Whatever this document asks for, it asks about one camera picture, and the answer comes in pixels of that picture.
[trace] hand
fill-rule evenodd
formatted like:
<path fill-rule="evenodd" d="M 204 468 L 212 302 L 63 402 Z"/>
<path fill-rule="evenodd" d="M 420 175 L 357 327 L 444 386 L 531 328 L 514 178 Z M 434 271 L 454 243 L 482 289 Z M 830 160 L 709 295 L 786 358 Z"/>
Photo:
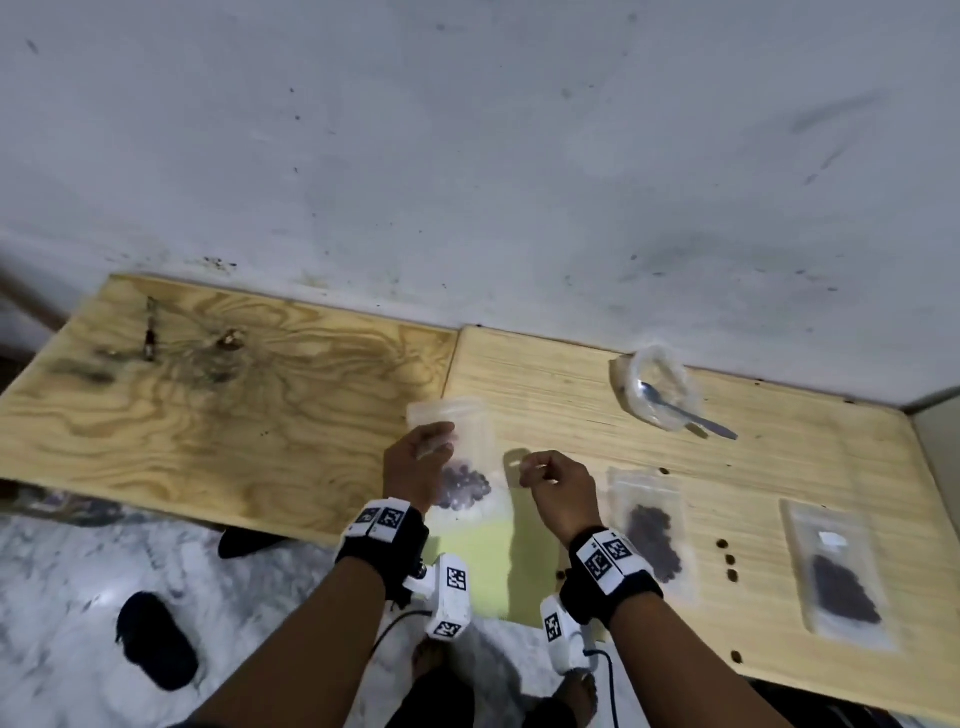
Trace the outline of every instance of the hand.
<path fill-rule="evenodd" d="M 434 423 L 412 429 L 383 453 L 383 497 L 408 500 L 422 516 L 437 501 L 440 471 L 453 456 L 444 445 L 418 458 L 431 440 L 453 431 L 453 423 Z"/>
<path fill-rule="evenodd" d="M 564 548 L 586 528 L 603 525 L 597 484 L 587 467 L 561 452 L 534 452 L 520 463 L 520 485 L 533 492 L 543 524 Z"/>

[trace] person's left hand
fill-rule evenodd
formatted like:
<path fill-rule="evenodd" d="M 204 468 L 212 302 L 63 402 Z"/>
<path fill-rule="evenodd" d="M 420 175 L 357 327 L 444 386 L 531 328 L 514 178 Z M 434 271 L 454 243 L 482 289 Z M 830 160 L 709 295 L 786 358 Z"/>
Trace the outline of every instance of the person's left hand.
<path fill-rule="evenodd" d="M 422 516 L 437 501 L 440 471 L 453 456 L 453 446 L 443 447 L 418 459 L 434 438 L 448 435 L 453 423 L 434 423 L 412 429 L 383 453 L 383 497 L 407 500 Z"/>

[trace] marble floor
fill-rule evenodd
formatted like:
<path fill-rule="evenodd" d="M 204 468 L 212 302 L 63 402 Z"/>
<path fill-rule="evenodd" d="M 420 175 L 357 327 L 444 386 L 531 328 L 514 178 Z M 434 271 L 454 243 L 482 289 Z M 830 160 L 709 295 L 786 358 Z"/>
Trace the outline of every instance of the marble floor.
<path fill-rule="evenodd" d="M 203 526 L 135 511 L 98 528 L 0 517 L 0 725 L 155 728 L 183 720 L 332 566 L 330 550 L 290 542 L 222 561 L 218 541 L 219 533 Z M 201 671 L 193 685 L 160 690 L 114 643 L 120 607 L 138 591 L 160 595 L 197 648 Z M 402 622 L 380 646 L 350 728 L 385 725 L 409 690 L 410 655 L 422 637 L 417 622 Z M 608 647 L 620 723 L 645 726 Z M 457 642 L 456 659 L 476 689 L 477 726 L 519 725 L 531 701 L 560 683 L 545 637 L 516 624 L 476 621 Z M 597 682 L 600 712 L 592 725 L 612 725 L 605 669 Z"/>

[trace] black wristband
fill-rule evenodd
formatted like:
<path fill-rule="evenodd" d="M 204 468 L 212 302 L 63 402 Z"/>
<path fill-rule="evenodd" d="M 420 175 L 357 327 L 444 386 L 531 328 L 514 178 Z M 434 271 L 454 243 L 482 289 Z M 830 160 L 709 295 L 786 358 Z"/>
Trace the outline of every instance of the black wristband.
<path fill-rule="evenodd" d="M 590 552 L 586 562 L 581 558 L 584 549 Z M 604 526 L 588 528 L 570 542 L 569 554 L 570 570 L 560 589 L 560 601 L 580 624 L 599 619 L 610 628 L 616 608 L 625 599 L 648 593 L 663 598 L 646 561 L 616 531 Z"/>
<path fill-rule="evenodd" d="M 429 535 L 423 515 L 406 501 L 374 500 L 347 528 L 336 562 L 348 556 L 366 561 L 383 579 L 387 599 L 404 607 L 410 592 L 403 580 L 419 571 Z"/>

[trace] qr code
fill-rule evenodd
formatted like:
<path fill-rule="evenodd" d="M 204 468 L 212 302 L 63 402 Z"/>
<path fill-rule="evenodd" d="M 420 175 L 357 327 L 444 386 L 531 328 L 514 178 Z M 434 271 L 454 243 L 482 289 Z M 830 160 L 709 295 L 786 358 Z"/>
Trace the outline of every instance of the qr code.
<path fill-rule="evenodd" d="M 590 576 L 593 577 L 593 580 L 600 581 L 603 575 L 613 568 L 613 563 L 607 558 L 603 551 L 597 551 L 587 559 L 585 566 L 590 572 Z"/>
<path fill-rule="evenodd" d="M 388 528 L 399 528 L 401 521 L 403 521 L 403 511 L 398 511 L 395 508 L 384 508 L 383 515 L 380 516 L 377 523 Z"/>
<path fill-rule="evenodd" d="M 467 590 L 467 572 L 459 569 L 446 570 L 446 586 L 452 589 Z"/>
<path fill-rule="evenodd" d="M 376 518 L 376 514 L 380 512 L 379 508 L 364 508 L 363 513 L 360 514 L 356 522 L 358 523 L 369 523 Z"/>
<path fill-rule="evenodd" d="M 543 621 L 543 629 L 546 630 L 546 640 L 549 643 L 564 635 L 560 628 L 560 618 L 556 614 L 550 615 Z"/>
<path fill-rule="evenodd" d="M 603 544 L 603 548 L 605 548 L 607 550 L 607 553 L 609 553 L 610 556 L 613 557 L 614 561 L 625 559 L 631 555 L 630 550 L 619 539 L 614 539 L 613 541 L 607 541 L 605 544 Z"/>
<path fill-rule="evenodd" d="M 435 637 L 449 637 L 451 640 L 457 636 L 460 631 L 460 625 L 452 621 L 442 621 L 433 631 Z"/>

